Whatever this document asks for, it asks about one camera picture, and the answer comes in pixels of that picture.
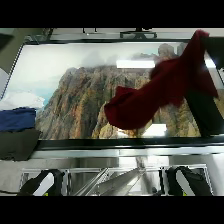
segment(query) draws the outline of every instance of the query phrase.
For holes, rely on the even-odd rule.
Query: rocky cliff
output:
[[[177,57],[168,44],[161,44],[158,54],[139,54],[134,58],[154,58],[159,62]],[[115,95],[117,86],[140,88],[147,82],[149,69],[118,69],[113,65],[69,69],[44,111],[38,113],[36,128],[42,131],[42,139],[118,138],[118,129],[105,117],[105,103]],[[200,136],[186,101],[180,108],[172,105],[160,108],[138,133],[136,130],[123,132],[127,137],[141,136],[152,122],[165,123],[168,136]]]

